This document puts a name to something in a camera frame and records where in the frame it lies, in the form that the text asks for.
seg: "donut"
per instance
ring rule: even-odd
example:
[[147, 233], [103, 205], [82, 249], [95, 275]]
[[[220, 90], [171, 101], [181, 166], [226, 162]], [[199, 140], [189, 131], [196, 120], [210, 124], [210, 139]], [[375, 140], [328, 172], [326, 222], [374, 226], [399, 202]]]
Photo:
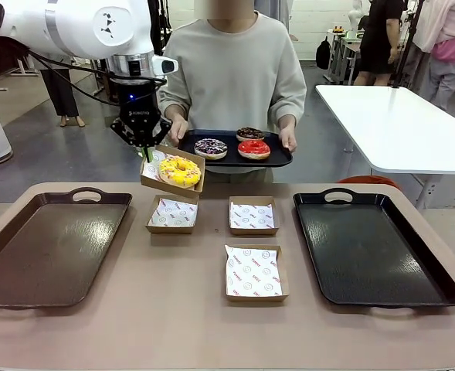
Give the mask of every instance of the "donut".
[[239, 144], [238, 151], [250, 160], [264, 160], [270, 156], [270, 147], [264, 141], [243, 141]]
[[218, 139], [202, 139], [195, 143], [195, 153], [207, 160], [220, 160], [227, 155], [227, 145]]
[[158, 174], [162, 181], [181, 188], [196, 186], [202, 177], [202, 171], [193, 161], [179, 156], [163, 160], [158, 166]]
[[265, 138], [265, 134], [255, 128], [240, 128], [236, 132], [236, 138], [238, 141], [252, 141], [255, 139], [262, 141]]

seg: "white brick wall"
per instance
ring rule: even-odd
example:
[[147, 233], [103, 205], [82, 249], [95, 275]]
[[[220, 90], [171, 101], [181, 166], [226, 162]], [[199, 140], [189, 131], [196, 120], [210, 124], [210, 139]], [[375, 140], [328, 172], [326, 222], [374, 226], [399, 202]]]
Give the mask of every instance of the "white brick wall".
[[[365, 13], [368, 0], [363, 0]], [[314, 60], [316, 49], [325, 38], [328, 29], [334, 26], [348, 27], [348, 13], [352, 0], [294, 0], [290, 33], [299, 42], [294, 48], [300, 60]], [[195, 19], [194, 0], [169, 0], [172, 27], [179, 27]]]

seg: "hand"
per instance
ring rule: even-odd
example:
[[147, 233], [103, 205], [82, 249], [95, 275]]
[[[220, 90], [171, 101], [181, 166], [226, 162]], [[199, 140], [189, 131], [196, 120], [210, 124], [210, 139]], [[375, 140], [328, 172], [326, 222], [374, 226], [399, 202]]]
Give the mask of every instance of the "hand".
[[282, 142], [282, 146], [289, 150], [290, 153], [296, 151], [296, 123], [290, 122], [283, 124], [280, 127], [279, 139]]
[[184, 134], [188, 131], [188, 128], [188, 122], [181, 115], [178, 114], [174, 117], [172, 120], [172, 128], [168, 133], [173, 145], [179, 145], [179, 142], [184, 138]]
[[397, 48], [391, 48], [390, 49], [390, 58], [389, 58], [389, 64], [392, 64], [396, 61], [397, 56], [399, 56], [399, 51]]

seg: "brown paper box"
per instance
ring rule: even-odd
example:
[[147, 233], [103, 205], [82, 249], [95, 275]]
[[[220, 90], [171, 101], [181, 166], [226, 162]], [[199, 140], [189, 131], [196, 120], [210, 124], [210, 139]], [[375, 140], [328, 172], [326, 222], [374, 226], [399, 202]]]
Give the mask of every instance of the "brown paper box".
[[153, 199], [153, 202], [151, 203], [151, 208], [148, 211], [147, 214], [147, 230], [150, 231], [150, 233], [179, 233], [179, 234], [191, 234], [193, 233], [193, 229], [195, 226], [178, 226], [178, 227], [173, 227], [173, 226], [149, 226], [148, 224], [150, 223], [151, 216], [155, 212], [155, 210], [158, 207], [158, 204], [160, 203], [161, 199], [170, 199], [171, 201], [176, 201], [179, 203], [190, 203], [192, 205], [198, 205], [199, 199], [187, 199], [185, 197], [181, 196], [175, 196], [175, 195], [158, 195], [155, 196]]
[[158, 145], [155, 147], [157, 151], [164, 152], [169, 155], [173, 156], [180, 156], [187, 158], [188, 160], [193, 161], [199, 169], [202, 171], [202, 178], [200, 179], [199, 183], [195, 185], [194, 189], [184, 189], [181, 187], [177, 187], [175, 185], [168, 184], [166, 182], [148, 178], [147, 176], [143, 175], [143, 169], [145, 164], [147, 163], [146, 158], [143, 159], [140, 168], [140, 177], [141, 177], [141, 184], [143, 186], [147, 186], [150, 188], [160, 189], [165, 192], [173, 193], [176, 195], [188, 197], [190, 199], [194, 199], [195, 197], [199, 197], [199, 195], [203, 192], [203, 182], [205, 181], [205, 159], [203, 157], [193, 155], [188, 152], [180, 151], [177, 148], [173, 147], [166, 147], [164, 145]]
[[277, 252], [277, 269], [279, 270], [280, 286], [282, 295], [279, 296], [232, 296], [227, 294], [227, 273], [226, 273], [226, 296], [230, 301], [284, 301], [289, 296], [289, 282], [287, 280], [287, 271], [282, 257], [282, 249], [275, 245], [227, 245], [237, 249], [251, 250], [275, 250]]
[[[273, 213], [273, 225], [275, 228], [264, 228], [264, 229], [244, 229], [244, 228], [232, 228], [230, 225], [230, 205], [234, 203], [234, 205], [253, 205], [253, 206], [272, 206], [272, 213]], [[277, 208], [275, 206], [275, 198], [271, 196], [248, 196], [248, 197], [230, 197], [229, 198], [229, 228], [232, 234], [236, 236], [256, 236], [256, 235], [263, 235], [263, 236], [275, 236], [277, 231], [280, 228], [280, 222], [278, 217]]]

